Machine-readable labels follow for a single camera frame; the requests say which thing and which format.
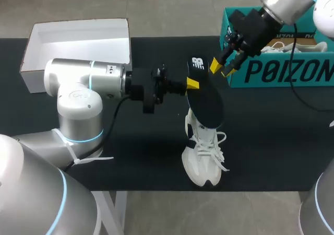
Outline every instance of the white box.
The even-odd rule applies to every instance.
[[[132,68],[128,21],[125,18],[37,23],[20,73],[30,91],[45,92],[43,76],[54,58],[125,64]]]

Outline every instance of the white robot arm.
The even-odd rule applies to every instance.
[[[210,70],[221,69],[227,77],[238,71],[248,57],[261,55],[261,50],[280,32],[283,25],[293,25],[315,3],[314,22],[319,31],[334,38],[334,0],[261,0],[263,7],[248,15],[235,10],[229,17],[234,32],[226,36],[229,44],[215,57]],[[228,65],[227,58],[239,51]]]
[[[334,40],[334,0],[317,0],[313,20],[322,34]]]

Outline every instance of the teal shoe box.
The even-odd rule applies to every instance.
[[[231,34],[232,25],[228,17],[238,9],[247,15],[251,9],[260,7],[230,7],[225,8],[220,34],[220,46],[227,46],[225,35]],[[292,62],[292,81],[294,86],[334,86],[334,41],[317,31],[313,22],[311,8],[297,22],[298,38],[314,38],[316,43],[326,42],[327,52],[294,53]],[[281,38],[294,38],[294,27],[283,26],[277,41]],[[235,51],[227,60],[227,64],[235,58]],[[290,53],[263,53],[254,58],[248,58],[240,70],[228,77],[232,88],[251,87],[290,87],[289,80]]]

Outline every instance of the new balance logo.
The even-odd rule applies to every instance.
[[[199,68],[199,69],[204,69],[204,66],[203,66],[203,59],[201,58],[195,58],[193,57],[193,64],[196,68]]]

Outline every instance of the shoelace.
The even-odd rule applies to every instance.
[[[201,139],[197,139],[193,135],[193,140],[196,142],[198,155],[199,156],[211,156],[213,161],[218,165],[223,171],[229,171],[221,163],[224,162],[225,158],[223,152],[221,151],[219,144],[226,140],[226,134],[224,132],[217,132],[217,135],[224,135],[223,139],[218,141],[217,138],[213,142],[205,142]]]
[[[285,47],[285,44],[283,42],[276,42],[272,46],[266,46],[266,47],[264,47],[261,51],[262,52],[269,52],[269,51],[270,52],[283,52],[283,50],[281,48],[275,48],[274,47],[276,44],[281,44],[282,48]]]

